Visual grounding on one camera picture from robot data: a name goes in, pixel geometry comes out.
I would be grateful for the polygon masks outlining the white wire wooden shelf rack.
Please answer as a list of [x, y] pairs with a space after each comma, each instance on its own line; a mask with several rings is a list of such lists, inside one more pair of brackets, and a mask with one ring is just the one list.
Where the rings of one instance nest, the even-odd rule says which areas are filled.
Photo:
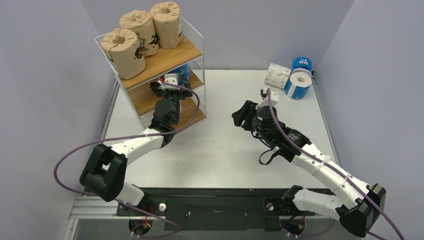
[[[183, 17], [180, 18], [182, 41], [175, 48], [159, 47], [145, 58], [145, 69], [131, 79], [120, 78], [115, 64], [107, 59], [115, 84], [100, 137], [106, 138], [113, 115], [120, 108], [131, 108], [139, 134], [153, 122], [173, 129], [190, 127], [206, 118], [204, 38]], [[126, 103], [116, 105], [124, 96]]]

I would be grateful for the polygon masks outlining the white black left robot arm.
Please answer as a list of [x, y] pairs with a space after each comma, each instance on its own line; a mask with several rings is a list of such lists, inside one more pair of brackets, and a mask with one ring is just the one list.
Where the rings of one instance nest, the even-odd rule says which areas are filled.
[[178, 129], [182, 100], [195, 96], [189, 82], [174, 86], [169, 81], [157, 81], [150, 85], [161, 99], [154, 106], [150, 125], [135, 138], [111, 146], [97, 144], [80, 175], [79, 182], [106, 202], [125, 202], [136, 215], [149, 209], [145, 193], [134, 184], [125, 181], [127, 167], [135, 160], [171, 142]]

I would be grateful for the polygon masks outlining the blue white roll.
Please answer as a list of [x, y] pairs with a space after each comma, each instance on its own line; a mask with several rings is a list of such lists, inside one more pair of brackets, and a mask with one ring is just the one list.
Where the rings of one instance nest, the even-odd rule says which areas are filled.
[[284, 92], [290, 99], [301, 100], [306, 96], [312, 84], [312, 78], [307, 73], [293, 72], [287, 80]]

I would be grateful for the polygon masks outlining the brown roll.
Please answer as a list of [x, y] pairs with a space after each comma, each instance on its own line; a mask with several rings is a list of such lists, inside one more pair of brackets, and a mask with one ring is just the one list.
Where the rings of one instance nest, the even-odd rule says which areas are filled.
[[133, 31], [138, 38], [144, 57], [155, 55], [159, 50], [159, 36], [152, 15], [146, 10], [133, 10], [124, 14], [119, 26]]
[[145, 70], [141, 44], [132, 30], [116, 28], [103, 37], [100, 46], [120, 78], [128, 80]]
[[177, 47], [183, 39], [181, 8], [174, 1], [155, 4], [150, 9], [159, 44], [164, 49]]

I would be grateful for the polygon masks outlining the blue toilet roll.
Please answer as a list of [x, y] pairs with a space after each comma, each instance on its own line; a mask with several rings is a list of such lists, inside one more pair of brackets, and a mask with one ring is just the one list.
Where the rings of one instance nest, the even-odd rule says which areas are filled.
[[176, 69], [173, 69], [169, 72], [170, 74], [178, 75], [178, 85], [184, 85], [184, 83], [189, 82], [190, 79], [190, 68], [188, 64], [184, 64]]

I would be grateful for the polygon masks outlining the blue cartoon-face roll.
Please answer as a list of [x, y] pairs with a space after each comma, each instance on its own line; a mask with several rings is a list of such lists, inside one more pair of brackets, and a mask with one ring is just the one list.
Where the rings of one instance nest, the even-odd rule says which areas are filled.
[[308, 57], [297, 57], [291, 63], [291, 74], [293, 73], [305, 73], [308, 76], [313, 76], [313, 63]]

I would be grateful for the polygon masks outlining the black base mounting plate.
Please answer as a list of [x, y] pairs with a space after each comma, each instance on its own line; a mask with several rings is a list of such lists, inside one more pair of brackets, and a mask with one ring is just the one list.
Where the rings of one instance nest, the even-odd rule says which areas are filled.
[[143, 188], [138, 208], [170, 220], [165, 231], [277, 231], [298, 214], [287, 188]]

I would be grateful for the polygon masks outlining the white floral tissue pack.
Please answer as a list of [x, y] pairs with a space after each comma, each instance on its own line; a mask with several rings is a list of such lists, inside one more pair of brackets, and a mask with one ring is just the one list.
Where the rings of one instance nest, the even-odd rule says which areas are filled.
[[275, 63], [271, 63], [265, 74], [264, 83], [284, 89], [289, 79], [291, 69]]

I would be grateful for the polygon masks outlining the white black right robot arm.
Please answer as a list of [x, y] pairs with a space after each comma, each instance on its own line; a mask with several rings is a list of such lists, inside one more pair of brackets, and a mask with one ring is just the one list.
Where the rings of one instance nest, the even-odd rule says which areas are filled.
[[282, 199], [283, 209], [298, 210], [331, 217], [354, 236], [364, 238], [383, 209], [387, 191], [380, 184], [370, 185], [342, 169], [329, 155], [324, 155], [304, 134], [279, 120], [275, 107], [257, 107], [247, 100], [231, 117], [236, 127], [263, 141], [273, 156], [281, 156], [325, 185], [331, 195], [294, 185]]

